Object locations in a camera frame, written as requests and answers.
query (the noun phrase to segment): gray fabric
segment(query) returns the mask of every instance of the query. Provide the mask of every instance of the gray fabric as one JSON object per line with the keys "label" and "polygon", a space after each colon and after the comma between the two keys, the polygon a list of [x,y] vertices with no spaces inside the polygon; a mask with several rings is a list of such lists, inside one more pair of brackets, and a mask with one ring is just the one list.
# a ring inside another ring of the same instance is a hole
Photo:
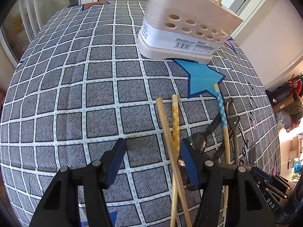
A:
{"label": "gray fabric", "polygon": [[[117,211],[116,226],[169,226],[172,168],[155,99],[163,98],[172,126],[172,94],[180,96],[180,139],[205,131],[219,109],[208,93],[187,99],[188,74],[178,64],[140,54],[136,42],[145,8],[122,1],[58,11],[23,55],[4,103],[0,149],[5,186],[24,223],[60,166],[84,167],[123,137],[127,152],[115,183],[104,190],[109,212]],[[230,43],[237,52],[223,44],[209,67],[225,75],[220,90],[224,99],[234,99],[245,137],[256,142],[258,166],[271,172],[276,158],[280,172],[265,90],[244,53]],[[206,153],[212,155],[222,140],[218,126]],[[241,137],[238,143],[241,149]],[[186,185],[186,171],[181,175]],[[194,222],[200,192],[185,192]],[[80,219],[86,221],[83,187],[78,195]],[[218,225],[223,221],[220,214]],[[186,226],[180,202],[176,222]]]}

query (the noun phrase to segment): barcode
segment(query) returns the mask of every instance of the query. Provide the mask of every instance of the barcode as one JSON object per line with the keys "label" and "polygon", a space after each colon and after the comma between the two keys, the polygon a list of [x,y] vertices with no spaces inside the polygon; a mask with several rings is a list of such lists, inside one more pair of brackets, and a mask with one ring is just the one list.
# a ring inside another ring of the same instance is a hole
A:
{"label": "barcode", "polygon": [[183,50],[189,50],[191,47],[190,44],[183,44],[183,43],[176,43],[176,45],[174,46],[174,48],[176,49],[183,49]]}
{"label": "barcode", "polygon": [[143,23],[143,28],[145,31],[147,31],[147,26],[145,25],[145,22]]}

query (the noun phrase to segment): orange star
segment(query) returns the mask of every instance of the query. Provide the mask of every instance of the orange star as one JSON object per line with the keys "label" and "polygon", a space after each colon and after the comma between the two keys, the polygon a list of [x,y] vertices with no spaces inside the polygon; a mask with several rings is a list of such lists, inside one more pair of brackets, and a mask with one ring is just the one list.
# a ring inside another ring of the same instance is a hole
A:
{"label": "orange star", "polygon": [[82,5],[82,11],[90,8],[93,5],[102,5],[102,4],[110,4],[110,3],[109,2],[104,2],[104,1],[85,3],[85,4]]}

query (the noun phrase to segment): blue gripper pad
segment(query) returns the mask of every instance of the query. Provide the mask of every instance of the blue gripper pad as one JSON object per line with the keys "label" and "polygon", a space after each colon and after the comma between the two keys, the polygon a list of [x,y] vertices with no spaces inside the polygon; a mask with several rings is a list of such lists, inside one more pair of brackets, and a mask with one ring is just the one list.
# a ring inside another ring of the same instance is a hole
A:
{"label": "blue gripper pad", "polygon": [[119,168],[123,161],[126,151],[126,142],[123,138],[119,138],[114,147],[106,151],[101,157],[102,169],[107,171],[107,179],[105,185],[109,188],[116,180]]}
{"label": "blue gripper pad", "polygon": [[270,175],[268,175],[267,173],[265,173],[264,171],[262,171],[260,168],[258,168],[258,167],[253,167],[252,170],[254,170],[256,173],[258,173],[258,174],[261,175],[263,178],[265,178],[269,183],[272,182],[272,178],[270,177]]}
{"label": "blue gripper pad", "polygon": [[198,169],[196,167],[193,158],[191,157],[191,153],[190,153],[191,150],[193,150],[193,148],[187,146],[184,140],[182,140],[180,143],[180,153],[185,163],[185,167],[189,175],[189,179],[191,183],[196,187],[196,189],[200,189],[201,184],[199,183]]}

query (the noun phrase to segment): beige plastic container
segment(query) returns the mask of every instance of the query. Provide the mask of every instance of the beige plastic container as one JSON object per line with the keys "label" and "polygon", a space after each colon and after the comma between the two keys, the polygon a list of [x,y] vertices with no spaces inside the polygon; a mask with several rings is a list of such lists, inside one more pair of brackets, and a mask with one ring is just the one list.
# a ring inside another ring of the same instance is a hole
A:
{"label": "beige plastic container", "polygon": [[145,57],[208,64],[243,22],[215,0],[148,0],[138,47]]}

